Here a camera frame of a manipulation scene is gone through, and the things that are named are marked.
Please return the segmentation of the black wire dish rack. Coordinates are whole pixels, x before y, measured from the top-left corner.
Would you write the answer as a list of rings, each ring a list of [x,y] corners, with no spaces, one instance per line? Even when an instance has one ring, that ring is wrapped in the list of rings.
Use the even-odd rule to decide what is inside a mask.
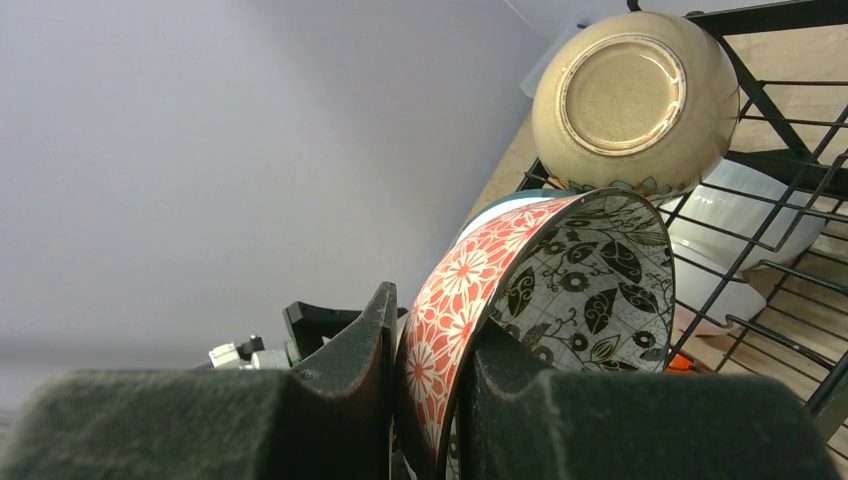
[[[753,168],[811,196],[800,209],[826,221],[819,237],[788,263],[738,267],[777,215],[773,210],[708,299],[729,281],[744,281],[766,300],[742,328],[699,337],[676,331],[672,355],[685,352],[710,373],[755,374],[783,382],[847,467],[847,5],[843,1],[757,1],[694,8],[689,20],[725,49],[741,87],[736,137],[726,160]]]

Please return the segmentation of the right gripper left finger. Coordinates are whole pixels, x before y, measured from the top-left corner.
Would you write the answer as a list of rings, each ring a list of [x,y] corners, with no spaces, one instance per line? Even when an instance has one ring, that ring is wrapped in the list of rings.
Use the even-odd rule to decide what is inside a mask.
[[[288,369],[80,370],[40,387],[5,479],[387,479],[397,289]]]

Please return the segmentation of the grey floral black bowl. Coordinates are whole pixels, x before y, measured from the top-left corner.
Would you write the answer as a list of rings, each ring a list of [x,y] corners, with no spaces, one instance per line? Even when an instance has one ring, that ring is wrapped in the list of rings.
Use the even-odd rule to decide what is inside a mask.
[[[461,370],[495,325],[555,368],[660,372],[675,272],[666,225],[616,188],[548,198],[460,239],[419,291],[398,341],[395,425],[408,467],[445,479]]]

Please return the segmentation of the orange white bowl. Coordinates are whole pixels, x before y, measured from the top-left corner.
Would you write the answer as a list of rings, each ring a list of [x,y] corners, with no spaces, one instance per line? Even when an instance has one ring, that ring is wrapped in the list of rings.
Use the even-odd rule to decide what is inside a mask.
[[[670,374],[702,374],[710,373],[711,369],[685,352],[678,352],[670,360],[664,372]]]

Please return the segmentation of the teal white bowl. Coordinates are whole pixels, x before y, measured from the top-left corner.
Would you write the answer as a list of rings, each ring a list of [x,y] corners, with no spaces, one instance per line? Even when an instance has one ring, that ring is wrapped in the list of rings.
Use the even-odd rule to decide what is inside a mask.
[[[529,189],[513,192],[506,195],[473,215],[465,224],[461,232],[458,234],[454,244],[457,244],[464,237],[472,233],[474,230],[485,224],[489,220],[496,218],[504,213],[515,210],[517,208],[546,201],[550,199],[558,199],[574,196],[575,192],[561,189]]]

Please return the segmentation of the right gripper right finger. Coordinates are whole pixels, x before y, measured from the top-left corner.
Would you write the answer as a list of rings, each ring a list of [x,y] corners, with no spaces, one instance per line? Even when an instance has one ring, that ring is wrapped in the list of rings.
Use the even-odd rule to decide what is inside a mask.
[[[782,383],[716,374],[564,372],[489,323],[459,396],[465,479],[835,479]]]

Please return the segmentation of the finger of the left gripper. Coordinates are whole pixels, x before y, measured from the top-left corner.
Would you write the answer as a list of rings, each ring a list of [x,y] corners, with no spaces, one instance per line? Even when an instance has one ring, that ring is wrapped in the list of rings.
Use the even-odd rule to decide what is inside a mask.
[[[331,309],[294,302],[283,310],[289,339],[285,353],[289,361],[303,361],[355,323],[361,310]]]

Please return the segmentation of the cream beige bowl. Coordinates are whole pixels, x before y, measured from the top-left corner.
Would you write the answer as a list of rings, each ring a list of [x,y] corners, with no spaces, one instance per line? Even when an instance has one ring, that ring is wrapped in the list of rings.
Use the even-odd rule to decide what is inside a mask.
[[[538,81],[531,126],[556,185],[662,201],[716,168],[740,105],[734,66],[712,35],[681,16],[639,11],[590,25],[558,50]]]

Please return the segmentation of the white ribbed bowl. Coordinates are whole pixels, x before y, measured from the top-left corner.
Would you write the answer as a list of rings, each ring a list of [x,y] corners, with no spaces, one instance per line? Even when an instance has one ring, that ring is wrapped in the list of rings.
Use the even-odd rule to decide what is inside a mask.
[[[668,227],[671,237],[712,261],[730,267],[743,253],[773,210],[777,215],[741,262],[738,269],[759,269],[763,260],[788,263],[819,237],[826,221],[802,214],[811,196],[794,192],[785,207],[775,204],[788,186],[753,168],[721,161],[686,200],[662,206],[665,220],[677,212]]]

